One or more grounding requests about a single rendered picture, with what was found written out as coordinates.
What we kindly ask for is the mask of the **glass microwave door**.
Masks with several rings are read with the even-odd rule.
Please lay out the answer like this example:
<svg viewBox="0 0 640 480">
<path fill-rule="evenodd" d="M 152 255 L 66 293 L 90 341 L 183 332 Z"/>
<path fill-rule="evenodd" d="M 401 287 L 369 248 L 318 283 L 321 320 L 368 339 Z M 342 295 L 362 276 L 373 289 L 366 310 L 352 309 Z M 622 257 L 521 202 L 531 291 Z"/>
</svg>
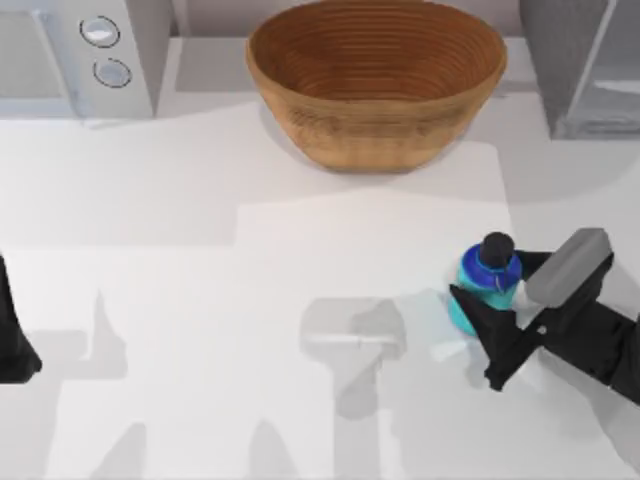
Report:
<svg viewBox="0 0 640 480">
<path fill-rule="evenodd" d="M 0 0 L 0 101 L 68 102 L 63 44 L 44 0 Z"/>
</svg>

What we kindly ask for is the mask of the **brown wooden basket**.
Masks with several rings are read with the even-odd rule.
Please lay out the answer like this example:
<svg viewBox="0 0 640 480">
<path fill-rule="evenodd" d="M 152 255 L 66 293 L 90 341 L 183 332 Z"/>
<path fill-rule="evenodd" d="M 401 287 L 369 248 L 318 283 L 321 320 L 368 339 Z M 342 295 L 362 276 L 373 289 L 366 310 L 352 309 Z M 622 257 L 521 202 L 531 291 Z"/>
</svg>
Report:
<svg viewBox="0 0 640 480">
<path fill-rule="evenodd" d="M 430 0 L 313 0 L 264 20 L 246 64 L 289 140 L 333 171 L 396 173 L 436 158 L 507 66 L 485 20 Z"/>
</svg>

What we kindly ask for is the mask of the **small round microwave knob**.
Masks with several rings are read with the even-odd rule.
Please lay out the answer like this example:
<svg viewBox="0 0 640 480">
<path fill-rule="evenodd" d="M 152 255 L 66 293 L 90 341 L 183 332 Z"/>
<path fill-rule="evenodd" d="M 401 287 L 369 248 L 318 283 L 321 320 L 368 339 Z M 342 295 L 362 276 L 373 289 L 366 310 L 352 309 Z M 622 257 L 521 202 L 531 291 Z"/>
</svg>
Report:
<svg viewBox="0 0 640 480">
<path fill-rule="evenodd" d="M 121 89 L 133 79 L 131 69 L 122 61 L 114 58 L 96 60 L 92 72 L 95 80 L 111 89 Z"/>
</svg>

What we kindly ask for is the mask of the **pale microwave oven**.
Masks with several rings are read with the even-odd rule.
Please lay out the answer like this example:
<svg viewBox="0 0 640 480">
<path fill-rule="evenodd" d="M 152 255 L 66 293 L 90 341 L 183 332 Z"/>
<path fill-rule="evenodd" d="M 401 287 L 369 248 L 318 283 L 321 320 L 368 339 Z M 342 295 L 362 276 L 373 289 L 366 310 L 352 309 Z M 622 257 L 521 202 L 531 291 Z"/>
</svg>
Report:
<svg viewBox="0 0 640 480">
<path fill-rule="evenodd" d="M 168 56 L 174 10 L 171 0 L 44 0 L 63 36 L 62 54 L 71 98 L 0 101 L 0 118 L 146 119 L 155 115 Z M 106 16 L 121 32 L 111 48 L 89 45 L 79 33 L 83 19 Z M 121 89 L 98 83 L 93 62 L 124 62 L 133 79 Z"/>
</svg>

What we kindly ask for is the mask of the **large round microwave knob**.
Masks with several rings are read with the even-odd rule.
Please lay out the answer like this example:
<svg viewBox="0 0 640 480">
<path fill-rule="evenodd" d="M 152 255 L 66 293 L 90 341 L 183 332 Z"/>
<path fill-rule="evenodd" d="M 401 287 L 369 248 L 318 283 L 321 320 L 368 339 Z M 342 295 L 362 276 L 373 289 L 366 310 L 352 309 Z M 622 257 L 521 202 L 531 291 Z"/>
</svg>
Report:
<svg viewBox="0 0 640 480">
<path fill-rule="evenodd" d="M 89 45 L 101 49 L 115 46 L 121 38 L 118 25 L 106 16 L 95 16 L 81 20 L 79 33 Z"/>
</svg>

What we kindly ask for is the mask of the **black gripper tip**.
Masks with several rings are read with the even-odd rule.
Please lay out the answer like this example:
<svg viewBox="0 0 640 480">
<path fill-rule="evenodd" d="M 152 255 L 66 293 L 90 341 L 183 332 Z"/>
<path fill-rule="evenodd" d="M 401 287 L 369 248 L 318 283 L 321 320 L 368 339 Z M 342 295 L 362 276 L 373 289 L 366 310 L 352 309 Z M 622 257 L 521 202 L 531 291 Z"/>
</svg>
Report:
<svg viewBox="0 0 640 480">
<path fill-rule="evenodd" d="M 0 385 L 27 383 L 42 366 L 19 323 L 6 263 L 0 254 Z"/>
</svg>

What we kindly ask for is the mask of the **blue bottle with black cap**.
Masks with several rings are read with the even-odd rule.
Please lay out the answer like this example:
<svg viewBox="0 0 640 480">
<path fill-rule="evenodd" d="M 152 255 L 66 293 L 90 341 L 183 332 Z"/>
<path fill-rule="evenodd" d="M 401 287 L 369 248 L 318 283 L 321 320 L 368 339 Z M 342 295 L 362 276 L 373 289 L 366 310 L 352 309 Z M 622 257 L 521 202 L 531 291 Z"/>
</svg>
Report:
<svg viewBox="0 0 640 480">
<path fill-rule="evenodd" d="M 508 310 L 522 278 L 513 239 L 494 231 L 464 252 L 454 284 L 496 310 Z"/>
</svg>

